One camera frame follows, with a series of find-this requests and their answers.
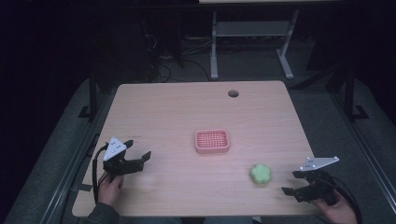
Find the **green sponge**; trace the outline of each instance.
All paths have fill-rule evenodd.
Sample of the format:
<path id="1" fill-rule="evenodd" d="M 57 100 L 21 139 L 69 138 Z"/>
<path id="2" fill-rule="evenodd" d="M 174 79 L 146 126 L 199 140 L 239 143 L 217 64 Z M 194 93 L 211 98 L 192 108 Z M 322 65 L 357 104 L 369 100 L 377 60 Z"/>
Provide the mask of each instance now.
<path id="1" fill-rule="evenodd" d="M 250 170 L 250 176 L 256 184 L 267 184 L 271 180 L 271 169 L 263 164 L 257 164 Z"/>

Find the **black cable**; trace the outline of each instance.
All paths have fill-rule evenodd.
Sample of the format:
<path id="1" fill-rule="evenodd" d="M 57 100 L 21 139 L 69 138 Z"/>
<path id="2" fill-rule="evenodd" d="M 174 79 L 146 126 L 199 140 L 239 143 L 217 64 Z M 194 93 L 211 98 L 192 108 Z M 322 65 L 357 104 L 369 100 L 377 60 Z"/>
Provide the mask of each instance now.
<path id="1" fill-rule="evenodd" d="M 184 62 L 188 62 L 188 63 L 195 63 L 196 65 L 198 65 L 199 67 L 201 67 L 202 70 L 204 70 L 204 72 L 205 72 L 205 74 L 206 74 L 207 81 L 211 81 L 209 74 L 206 72 L 206 70 L 205 70 L 205 68 L 204 68 L 203 66 L 201 66 L 200 64 L 198 64 L 198 63 L 195 62 L 195 61 L 191 61 L 191 60 L 187 60 L 187 59 L 183 59 L 183 61 L 184 61 Z"/>
<path id="2" fill-rule="evenodd" d="M 98 187 L 100 187 L 100 185 L 103 183 L 103 181 L 106 179 L 107 176 L 108 176 L 108 173 L 106 173 L 106 175 L 100 180 Z"/>
<path id="3" fill-rule="evenodd" d="M 84 163 L 84 160 L 81 160 L 81 162 L 79 163 L 78 168 L 77 168 L 78 171 L 81 168 L 82 163 Z M 66 193 L 64 207 L 62 208 L 61 219 L 60 219 L 61 224 L 64 223 L 64 213 L 66 212 L 66 207 L 67 207 L 69 197 L 70 197 L 70 191 L 71 191 L 71 188 L 73 187 L 73 183 L 76 181 L 77 175 L 78 175 L 78 172 L 76 172 L 75 175 L 73 176 L 73 180 L 71 182 L 72 185 L 70 186 L 70 188 L 67 190 L 67 193 Z"/>
<path id="4" fill-rule="evenodd" d="M 347 185 L 343 181 L 341 181 L 337 177 L 332 176 L 332 178 L 337 180 L 338 182 L 340 182 L 343 185 L 343 187 L 348 191 L 348 193 L 346 193 L 342 189 L 337 188 L 338 192 L 341 195 L 343 195 L 343 197 L 346 198 L 346 200 L 352 206 L 352 209 L 355 212 L 355 216 L 358 221 L 358 224 L 361 224 L 362 223 L 361 209 L 359 208 L 358 202 L 356 201 L 355 197 L 353 196 L 352 191 L 347 187 Z"/>
<path id="5" fill-rule="evenodd" d="M 93 188 L 93 198 L 95 199 L 95 204 L 98 203 L 98 182 L 97 182 L 97 164 L 98 157 L 102 151 L 107 149 L 108 143 L 104 147 L 99 148 L 96 152 L 95 158 L 92 160 L 92 188 Z"/>
<path id="6" fill-rule="evenodd" d="M 163 65 L 163 64 L 158 64 L 159 66 L 161 66 L 161 67 L 164 67 L 165 69 L 167 69 L 168 70 L 168 72 L 169 72 L 169 75 L 166 77 L 166 80 L 165 81 L 163 81 L 162 79 L 161 79 L 161 77 L 163 77 L 162 75 L 161 75 L 161 73 L 158 71 L 158 69 L 157 69 L 157 74 L 158 74 L 158 76 L 160 77 L 160 79 L 161 79 L 161 82 L 162 83 L 165 83 L 165 82 L 167 82 L 170 78 L 171 78 L 171 76 L 172 76 L 172 71 L 171 71 L 171 69 L 168 67 L 168 66 L 166 66 L 166 65 Z"/>

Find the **hand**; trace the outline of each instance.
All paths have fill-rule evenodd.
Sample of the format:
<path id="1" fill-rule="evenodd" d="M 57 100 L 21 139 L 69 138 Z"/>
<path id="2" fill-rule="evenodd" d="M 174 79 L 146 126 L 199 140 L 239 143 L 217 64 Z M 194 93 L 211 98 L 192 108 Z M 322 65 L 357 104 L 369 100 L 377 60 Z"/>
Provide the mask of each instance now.
<path id="1" fill-rule="evenodd" d="M 98 202 L 114 206 L 116 200 L 119 198 L 123 179 L 123 175 L 116 175 L 113 181 L 111 181 L 110 175 L 107 172 L 104 172 L 102 177 L 99 179 Z"/>
<path id="2" fill-rule="evenodd" d="M 332 223 L 357 224 L 355 212 L 348 201 L 337 191 L 334 190 L 335 205 L 329 206 L 323 199 L 312 201 L 314 204 Z"/>

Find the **wooden table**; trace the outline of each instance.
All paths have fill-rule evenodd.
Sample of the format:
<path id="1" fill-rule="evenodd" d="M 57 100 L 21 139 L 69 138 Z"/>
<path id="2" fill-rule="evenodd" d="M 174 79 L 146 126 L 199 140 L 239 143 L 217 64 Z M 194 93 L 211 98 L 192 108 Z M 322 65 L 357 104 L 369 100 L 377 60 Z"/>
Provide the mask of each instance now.
<path id="1" fill-rule="evenodd" d="M 239 96 L 230 97 L 229 91 Z M 218 155 L 195 151 L 198 130 L 225 129 L 230 150 Z M 307 185 L 295 179 L 313 156 L 285 85 L 280 81 L 131 84 L 119 87 L 96 150 L 117 136 L 133 139 L 126 160 L 151 151 L 141 173 L 125 176 L 116 205 L 122 216 L 208 217 L 312 215 L 281 187 Z M 102 158 L 98 176 L 103 173 Z M 272 168 L 272 181 L 254 184 L 249 170 Z M 92 165 L 83 184 L 92 184 Z M 80 190 L 77 217 L 94 208 L 92 192 Z"/>

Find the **pink basket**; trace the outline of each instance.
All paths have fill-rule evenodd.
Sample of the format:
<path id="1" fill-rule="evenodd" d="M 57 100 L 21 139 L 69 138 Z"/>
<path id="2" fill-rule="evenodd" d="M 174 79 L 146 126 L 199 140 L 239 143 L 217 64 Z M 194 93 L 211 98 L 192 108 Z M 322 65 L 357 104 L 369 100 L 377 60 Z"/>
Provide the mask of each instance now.
<path id="1" fill-rule="evenodd" d="M 230 147 L 227 131 L 223 129 L 198 131 L 195 134 L 195 146 L 200 154 L 226 152 Z"/>

